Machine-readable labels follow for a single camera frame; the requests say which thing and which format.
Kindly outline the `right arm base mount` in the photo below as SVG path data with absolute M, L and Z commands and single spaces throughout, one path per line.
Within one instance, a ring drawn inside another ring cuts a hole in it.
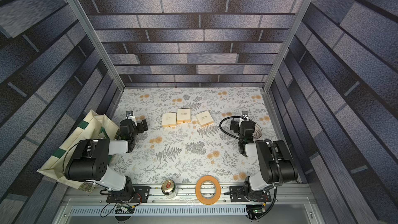
M 271 202 L 271 194 L 269 191 L 252 191 L 246 186 L 230 186 L 229 192 L 225 195 L 230 196 L 231 202 Z

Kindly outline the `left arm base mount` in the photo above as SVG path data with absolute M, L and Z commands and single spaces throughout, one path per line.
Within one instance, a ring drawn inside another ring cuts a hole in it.
M 108 193 L 107 203 L 147 203 L 151 187 L 148 186 L 128 186 L 121 191 L 111 191 Z

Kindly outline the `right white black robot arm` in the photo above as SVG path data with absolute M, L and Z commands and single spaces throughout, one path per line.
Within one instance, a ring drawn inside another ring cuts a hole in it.
M 297 180 L 298 169 L 284 141 L 255 140 L 256 123 L 252 120 L 233 118 L 230 130 L 238 135 L 239 153 L 259 162 L 259 172 L 246 177 L 239 189 L 230 189 L 228 194 L 232 198 L 245 198 L 247 201 L 265 199 L 270 189 Z

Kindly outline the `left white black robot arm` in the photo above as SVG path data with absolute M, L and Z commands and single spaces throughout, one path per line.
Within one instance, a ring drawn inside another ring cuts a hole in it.
M 131 179 L 111 169 L 109 157 L 131 153 L 138 134 L 148 131 L 146 119 L 134 122 L 124 119 L 120 122 L 117 138 L 110 139 L 104 128 L 99 138 L 79 141 L 74 146 L 68 164 L 63 166 L 64 176 L 68 180 L 87 182 L 104 187 L 108 191 L 108 202 L 128 203 L 135 198 L 135 189 Z

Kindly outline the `cream drawer jewelry box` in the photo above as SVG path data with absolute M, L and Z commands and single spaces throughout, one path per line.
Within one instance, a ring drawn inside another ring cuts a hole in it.
M 175 127 L 177 125 L 177 113 L 164 113 L 162 115 L 162 127 Z

